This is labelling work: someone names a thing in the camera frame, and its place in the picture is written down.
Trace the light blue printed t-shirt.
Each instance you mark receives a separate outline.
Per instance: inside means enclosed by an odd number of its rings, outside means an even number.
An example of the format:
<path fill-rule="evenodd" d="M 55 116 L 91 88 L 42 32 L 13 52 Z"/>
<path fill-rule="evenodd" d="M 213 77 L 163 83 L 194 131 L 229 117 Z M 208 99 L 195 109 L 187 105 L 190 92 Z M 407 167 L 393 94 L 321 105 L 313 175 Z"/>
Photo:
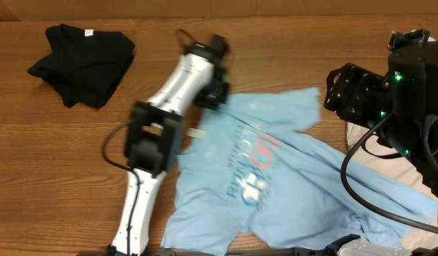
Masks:
<path fill-rule="evenodd" d="M 272 248 L 319 250 L 346 235 L 396 250 L 438 246 L 438 235 L 382 217 L 341 183 L 344 158 L 305 130 L 320 120 L 312 87 L 234 94 L 199 122 L 179 156 L 175 211 L 161 246 L 224 255 L 240 233 Z"/>

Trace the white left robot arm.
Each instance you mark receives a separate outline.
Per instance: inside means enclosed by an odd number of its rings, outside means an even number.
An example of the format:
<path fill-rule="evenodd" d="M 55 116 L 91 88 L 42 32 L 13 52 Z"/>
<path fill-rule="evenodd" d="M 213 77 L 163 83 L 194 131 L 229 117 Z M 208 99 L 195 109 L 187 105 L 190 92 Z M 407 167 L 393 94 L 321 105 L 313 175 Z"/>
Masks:
<path fill-rule="evenodd" d="M 117 132 L 127 131 L 127 164 L 121 167 L 127 172 L 127 192 L 117 233 L 105 255 L 144 254 L 159 189 L 181 148 L 184 115 L 192 104 L 215 110 L 226 101 L 229 83 L 224 60 L 229 50 L 227 39 L 216 34 L 207 44 L 184 45 L 163 87 L 148 100 L 136 102 L 129 120 L 102 143 L 102 157 L 113 164 L 107 146 Z"/>

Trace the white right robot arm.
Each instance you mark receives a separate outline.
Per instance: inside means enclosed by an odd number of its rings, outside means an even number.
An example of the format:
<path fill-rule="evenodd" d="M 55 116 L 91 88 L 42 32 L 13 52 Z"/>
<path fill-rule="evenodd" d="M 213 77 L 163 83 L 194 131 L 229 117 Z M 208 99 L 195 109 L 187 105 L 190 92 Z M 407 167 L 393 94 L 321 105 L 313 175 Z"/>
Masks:
<path fill-rule="evenodd" d="M 388 49 L 385 75 L 352 63 L 332 70 L 324 107 L 366 128 L 386 119 L 378 143 L 406 158 L 438 198 L 438 41 L 426 29 L 393 32 Z"/>

